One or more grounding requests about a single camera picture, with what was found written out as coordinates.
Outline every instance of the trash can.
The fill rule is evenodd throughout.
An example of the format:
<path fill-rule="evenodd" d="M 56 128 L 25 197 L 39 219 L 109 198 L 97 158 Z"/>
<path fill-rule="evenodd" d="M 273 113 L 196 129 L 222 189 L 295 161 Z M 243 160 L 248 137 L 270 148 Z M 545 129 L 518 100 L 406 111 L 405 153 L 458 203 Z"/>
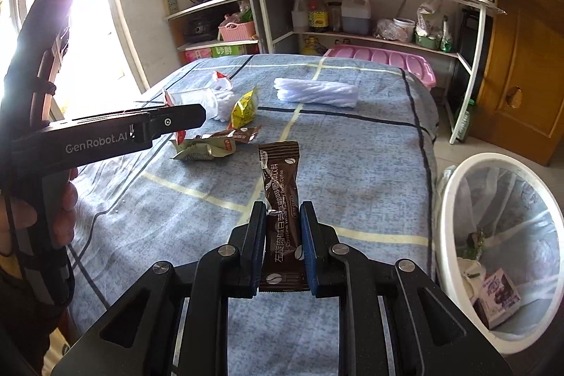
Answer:
<path fill-rule="evenodd" d="M 434 244 L 439 282 L 502 355 L 531 346 L 551 323 L 564 286 L 564 225 L 540 178 L 505 155 L 481 153 L 448 168 L 437 184 Z M 503 269 L 521 307 L 492 330 L 478 318 L 459 271 L 456 248 L 470 233 L 485 236 L 480 263 Z"/>

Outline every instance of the human hand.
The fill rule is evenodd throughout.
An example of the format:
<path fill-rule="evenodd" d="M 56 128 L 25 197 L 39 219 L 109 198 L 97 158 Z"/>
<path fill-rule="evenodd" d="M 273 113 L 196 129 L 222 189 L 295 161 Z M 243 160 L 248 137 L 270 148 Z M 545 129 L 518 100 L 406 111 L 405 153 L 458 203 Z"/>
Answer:
<path fill-rule="evenodd" d="M 78 169 L 70 170 L 69 180 L 78 176 Z M 62 208 L 53 223 L 55 240 L 62 246 L 69 244 L 74 238 L 74 224 L 76 223 L 76 210 L 74 206 L 78 201 L 78 193 L 74 185 L 69 182 L 63 192 Z M 37 221 L 37 213 L 32 206 L 17 198 L 10 198 L 13 223 L 16 229 L 31 227 Z M 6 214 L 6 202 L 0 196 L 0 255 L 9 255 L 12 252 L 12 239 L 10 226 Z"/>

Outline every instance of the brown door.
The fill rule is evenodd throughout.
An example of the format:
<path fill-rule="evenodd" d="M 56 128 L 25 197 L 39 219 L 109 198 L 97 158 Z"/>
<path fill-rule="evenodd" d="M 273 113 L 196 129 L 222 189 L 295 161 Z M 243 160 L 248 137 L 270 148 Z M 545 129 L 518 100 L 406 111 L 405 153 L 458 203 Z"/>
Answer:
<path fill-rule="evenodd" d="M 471 134 L 547 165 L 564 133 L 564 0 L 497 0 Z"/>

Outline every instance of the pink basket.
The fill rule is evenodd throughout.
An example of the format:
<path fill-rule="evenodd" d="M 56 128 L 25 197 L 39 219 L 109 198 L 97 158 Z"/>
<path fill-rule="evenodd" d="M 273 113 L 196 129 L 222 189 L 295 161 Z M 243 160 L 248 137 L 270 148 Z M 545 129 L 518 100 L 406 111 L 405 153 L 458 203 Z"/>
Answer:
<path fill-rule="evenodd" d="M 354 58 L 399 67 L 416 76 L 430 90 L 436 84 L 435 74 L 424 57 L 402 51 L 382 48 L 359 47 L 357 45 L 337 45 L 329 49 L 324 56 L 336 58 Z"/>
<path fill-rule="evenodd" d="M 219 26 L 219 33 L 225 41 L 250 40 L 256 34 L 255 22 L 227 23 L 225 26 Z"/>

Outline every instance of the tiled floor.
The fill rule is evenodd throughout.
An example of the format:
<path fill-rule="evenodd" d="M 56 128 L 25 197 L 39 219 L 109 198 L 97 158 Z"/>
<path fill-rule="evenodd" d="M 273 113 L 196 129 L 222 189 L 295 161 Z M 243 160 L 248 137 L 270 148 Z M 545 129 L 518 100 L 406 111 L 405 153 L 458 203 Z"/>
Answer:
<path fill-rule="evenodd" d="M 442 111 L 440 114 L 441 124 L 439 126 L 438 137 L 435 141 L 436 167 L 438 173 L 441 173 L 448 166 L 459 165 L 466 158 L 476 153 L 503 153 L 518 159 L 531 168 L 551 190 L 560 205 L 560 209 L 564 209 L 564 141 L 560 142 L 559 149 L 554 154 L 551 166 L 544 167 L 520 155 L 509 152 L 506 149 L 473 137 L 469 137 L 466 143 L 450 145 L 448 143 L 450 128 L 448 126 L 446 112 Z"/>

